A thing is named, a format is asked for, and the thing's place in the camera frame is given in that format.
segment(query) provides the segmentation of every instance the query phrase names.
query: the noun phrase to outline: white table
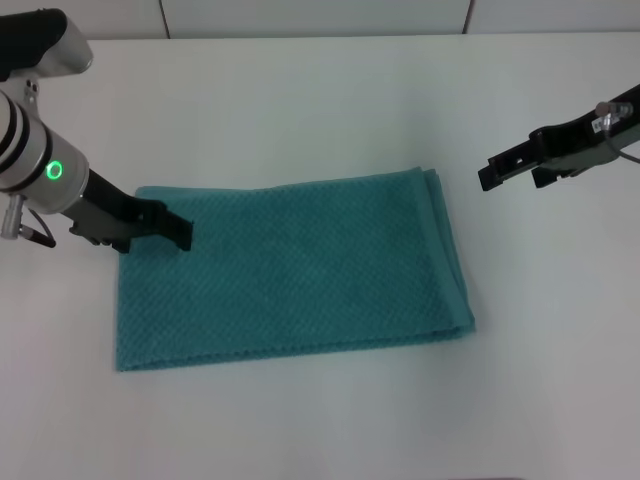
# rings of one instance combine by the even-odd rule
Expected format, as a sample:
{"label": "white table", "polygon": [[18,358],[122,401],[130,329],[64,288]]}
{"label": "white table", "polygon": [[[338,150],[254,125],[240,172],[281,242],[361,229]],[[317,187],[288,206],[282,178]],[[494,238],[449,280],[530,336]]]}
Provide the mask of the white table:
{"label": "white table", "polygon": [[55,250],[0,243],[3,480],[638,478],[640,168],[476,172],[640,83],[640,34],[92,47],[41,113],[127,192],[437,168],[479,331],[115,373],[116,253],[51,217]]}

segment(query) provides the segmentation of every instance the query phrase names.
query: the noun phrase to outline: green light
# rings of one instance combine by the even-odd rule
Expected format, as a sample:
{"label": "green light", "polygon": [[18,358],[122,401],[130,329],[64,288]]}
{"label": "green light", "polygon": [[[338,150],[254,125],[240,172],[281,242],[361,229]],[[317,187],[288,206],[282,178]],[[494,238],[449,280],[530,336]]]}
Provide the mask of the green light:
{"label": "green light", "polygon": [[47,177],[51,180],[57,180],[62,176],[63,170],[64,168],[62,167],[62,164],[59,161],[54,160],[47,165]]}

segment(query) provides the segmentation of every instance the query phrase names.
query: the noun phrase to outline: folded towel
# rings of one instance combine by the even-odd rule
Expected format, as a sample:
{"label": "folded towel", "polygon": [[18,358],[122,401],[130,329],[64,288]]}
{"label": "folded towel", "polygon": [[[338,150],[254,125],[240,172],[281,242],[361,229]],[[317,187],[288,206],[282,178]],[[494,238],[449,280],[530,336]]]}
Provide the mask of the folded towel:
{"label": "folded towel", "polygon": [[459,338],[474,319],[435,171],[263,190],[143,187],[194,222],[120,256],[116,367]]}

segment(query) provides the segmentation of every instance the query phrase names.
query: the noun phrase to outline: cable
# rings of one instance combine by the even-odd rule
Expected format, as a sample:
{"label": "cable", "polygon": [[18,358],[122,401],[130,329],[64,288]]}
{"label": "cable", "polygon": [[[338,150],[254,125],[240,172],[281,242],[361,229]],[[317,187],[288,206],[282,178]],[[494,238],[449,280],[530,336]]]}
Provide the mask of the cable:
{"label": "cable", "polygon": [[55,243],[55,238],[53,238],[53,233],[51,233],[51,230],[49,230],[49,227],[47,226],[46,223],[44,223],[44,220],[42,220],[42,217],[40,215],[38,215],[37,212],[29,209],[29,211],[31,212],[31,215],[33,215],[33,218],[35,218],[38,223],[42,226],[42,228],[44,229],[45,233],[47,234],[47,237],[49,237],[51,239],[51,241],[53,241]]}
{"label": "cable", "polygon": [[627,160],[631,160],[633,163],[640,164],[640,158],[634,157],[633,155],[629,155],[628,153],[624,153],[622,150],[620,150],[618,147],[616,147],[613,144],[613,141],[611,140],[611,132],[609,130],[605,129],[603,132],[604,132],[604,143],[607,144],[607,147],[609,147],[609,150],[611,150],[613,153],[615,153],[621,158],[625,158]]}

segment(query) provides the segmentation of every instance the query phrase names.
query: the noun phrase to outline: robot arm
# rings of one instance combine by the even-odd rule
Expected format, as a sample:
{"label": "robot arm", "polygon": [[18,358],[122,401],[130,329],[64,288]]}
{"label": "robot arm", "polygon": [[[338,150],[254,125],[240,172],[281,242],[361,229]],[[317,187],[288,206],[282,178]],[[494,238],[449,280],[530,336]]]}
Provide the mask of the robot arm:
{"label": "robot arm", "polygon": [[576,120],[534,130],[526,142],[490,158],[478,176],[488,191],[531,170],[536,187],[542,188],[618,157],[640,163],[621,151],[639,140],[640,85]]}
{"label": "robot arm", "polygon": [[190,250],[189,221],[162,202],[118,190],[40,119],[37,79],[81,73],[92,60],[86,40],[60,10],[0,17],[0,192],[11,197],[0,236],[55,245],[21,224],[24,205],[36,218],[61,213],[73,220],[71,233],[121,253],[133,238],[147,235]]}

